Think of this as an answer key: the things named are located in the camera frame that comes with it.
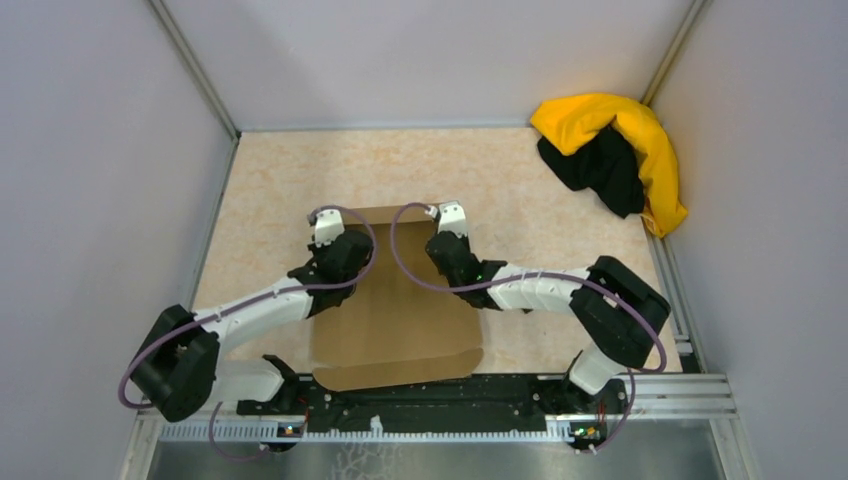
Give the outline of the brown cardboard box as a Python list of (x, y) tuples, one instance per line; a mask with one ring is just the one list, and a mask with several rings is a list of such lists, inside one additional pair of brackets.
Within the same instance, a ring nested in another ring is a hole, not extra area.
[(317, 382), (352, 391), (467, 377), (483, 358), (479, 312), (450, 293), (425, 253), (435, 232), (420, 209), (406, 211), (389, 242), (394, 206), (360, 209), (377, 237), (376, 263), (338, 308), (313, 322), (310, 353)]

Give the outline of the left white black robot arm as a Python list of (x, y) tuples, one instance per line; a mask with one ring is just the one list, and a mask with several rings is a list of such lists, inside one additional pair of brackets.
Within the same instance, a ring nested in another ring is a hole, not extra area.
[(254, 402), (277, 414), (300, 399), (297, 374), (281, 359), (230, 360), (236, 347), (269, 331), (340, 306), (373, 263), (372, 234), (346, 229), (327, 246), (269, 287), (218, 307), (191, 312), (181, 305), (163, 310), (119, 386), (119, 399), (133, 402), (133, 383), (147, 406), (170, 422), (226, 402)]

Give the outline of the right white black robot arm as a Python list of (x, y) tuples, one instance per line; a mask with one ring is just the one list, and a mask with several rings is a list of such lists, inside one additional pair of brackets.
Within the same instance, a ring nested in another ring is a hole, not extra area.
[(467, 240), (449, 232), (432, 237), (425, 251), (448, 291), (472, 307), (572, 314), (591, 339), (569, 367), (563, 398), (576, 412), (590, 411), (616, 375), (645, 366), (657, 351), (671, 308), (668, 301), (620, 260), (601, 256), (582, 270), (528, 269), (480, 260)]

